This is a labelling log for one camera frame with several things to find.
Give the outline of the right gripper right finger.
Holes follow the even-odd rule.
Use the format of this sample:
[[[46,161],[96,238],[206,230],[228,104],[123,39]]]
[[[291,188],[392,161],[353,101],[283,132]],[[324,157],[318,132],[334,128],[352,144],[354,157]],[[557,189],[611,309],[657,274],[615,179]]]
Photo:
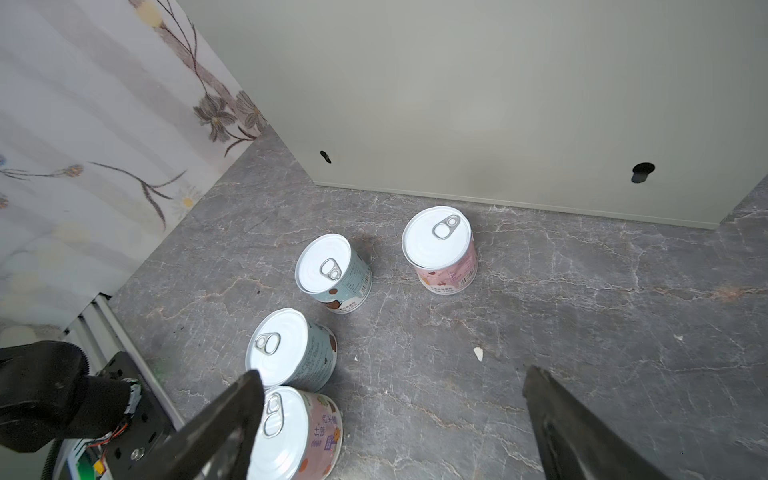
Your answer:
[[[666,479],[549,371],[528,369],[523,386],[547,479]]]

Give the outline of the pink label can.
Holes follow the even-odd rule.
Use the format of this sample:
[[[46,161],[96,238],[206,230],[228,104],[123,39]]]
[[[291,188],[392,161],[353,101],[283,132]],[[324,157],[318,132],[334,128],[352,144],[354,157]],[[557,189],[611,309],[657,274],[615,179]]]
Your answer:
[[[417,213],[407,223],[401,245],[420,282],[432,293],[457,294],[476,277],[471,224],[456,208],[435,206]]]

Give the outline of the purple label can front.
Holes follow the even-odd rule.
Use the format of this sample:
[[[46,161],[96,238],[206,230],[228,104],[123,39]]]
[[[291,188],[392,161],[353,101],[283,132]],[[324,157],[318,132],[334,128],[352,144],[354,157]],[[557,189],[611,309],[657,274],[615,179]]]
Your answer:
[[[342,413],[321,393],[289,386],[266,392],[247,478],[323,480],[341,453]]]

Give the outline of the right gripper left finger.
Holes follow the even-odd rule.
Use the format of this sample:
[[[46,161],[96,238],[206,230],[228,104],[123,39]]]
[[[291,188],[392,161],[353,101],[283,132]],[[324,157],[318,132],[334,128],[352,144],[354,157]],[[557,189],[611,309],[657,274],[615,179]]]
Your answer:
[[[264,405],[261,376],[249,370],[119,477],[245,479]]]

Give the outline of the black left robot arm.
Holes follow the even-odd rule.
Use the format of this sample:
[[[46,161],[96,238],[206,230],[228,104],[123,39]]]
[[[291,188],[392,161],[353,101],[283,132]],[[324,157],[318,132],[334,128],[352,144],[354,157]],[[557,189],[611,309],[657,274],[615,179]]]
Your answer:
[[[136,411],[135,379],[89,374],[83,350],[38,341],[1,350],[1,445],[33,453],[53,440],[96,439]]]

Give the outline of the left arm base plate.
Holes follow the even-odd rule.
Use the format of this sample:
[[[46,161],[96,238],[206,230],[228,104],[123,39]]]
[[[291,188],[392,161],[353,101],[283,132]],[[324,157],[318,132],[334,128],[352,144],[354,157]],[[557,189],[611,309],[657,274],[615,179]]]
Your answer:
[[[175,427],[128,353],[117,353],[101,375],[140,387],[136,407],[117,424],[114,436],[109,441],[95,441],[87,450],[96,455],[92,464],[96,479],[128,479]]]

